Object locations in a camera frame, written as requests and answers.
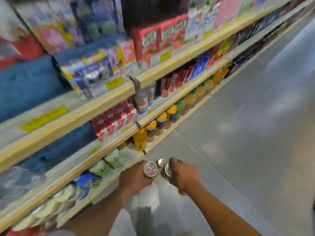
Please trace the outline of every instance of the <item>person's right hand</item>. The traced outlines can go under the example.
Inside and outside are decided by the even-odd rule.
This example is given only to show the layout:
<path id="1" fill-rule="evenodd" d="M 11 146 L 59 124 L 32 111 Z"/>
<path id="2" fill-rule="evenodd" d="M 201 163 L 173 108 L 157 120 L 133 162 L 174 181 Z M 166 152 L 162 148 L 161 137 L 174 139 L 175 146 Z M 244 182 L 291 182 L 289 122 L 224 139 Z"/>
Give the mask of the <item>person's right hand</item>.
<path id="1" fill-rule="evenodd" d="M 179 191 L 188 193 L 190 186 L 200 182 L 198 168 L 174 157 L 170 161 L 172 163 L 173 175 L 169 179 L 169 182 L 177 187 Z"/>

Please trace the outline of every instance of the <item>floor tile seam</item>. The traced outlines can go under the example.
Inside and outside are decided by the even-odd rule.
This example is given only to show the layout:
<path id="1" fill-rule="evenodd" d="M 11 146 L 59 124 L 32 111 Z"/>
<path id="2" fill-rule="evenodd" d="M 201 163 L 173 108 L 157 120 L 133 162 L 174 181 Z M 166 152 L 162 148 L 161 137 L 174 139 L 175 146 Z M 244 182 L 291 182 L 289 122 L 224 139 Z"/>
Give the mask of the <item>floor tile seam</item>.
<path id="1" fill-rule="evenodd" d="M 275 228 L 269 223 L 269 221 L 264 218 L 245 198 L 243 198 L 242 195 L 240 195 L 238 191 L 236 191 L 234 187 L 231 186 L 230 183 L 227 182 L 176 130 L 174 131 L 179 135 L 182 141 L 184 141 L 207 165 L 209 165 L 215 171 L 216 174 L 218 174 L 219 177 L 223 179 L 224 182 L 227 183 L 228 186 L 230 186 L 241 197 L 241 199 L 243 199 L 261 218 L 263 218 L 267 222 L 267 224 L 271 227 L 273 231 L 275 231 L 279 236 L 282 236 L 277 230 L 275 230 Z"/>

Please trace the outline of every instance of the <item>grocery aisle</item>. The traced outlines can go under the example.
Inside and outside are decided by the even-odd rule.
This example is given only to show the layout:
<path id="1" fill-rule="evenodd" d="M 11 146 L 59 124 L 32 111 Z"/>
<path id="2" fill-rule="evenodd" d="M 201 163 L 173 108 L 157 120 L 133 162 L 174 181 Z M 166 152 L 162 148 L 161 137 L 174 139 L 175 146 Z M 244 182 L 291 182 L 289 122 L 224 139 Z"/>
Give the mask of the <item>grocery aisle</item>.
<path id="1" fill-rule="evenodd" d="M 263 235 L 313 235 L 314 35 L 315 19 L 303 20 L 145 158 L 198 166 L 207 189 Z M 137 235 L 211 235 L 194 203 L 160 176 L 128 211 Z"/>

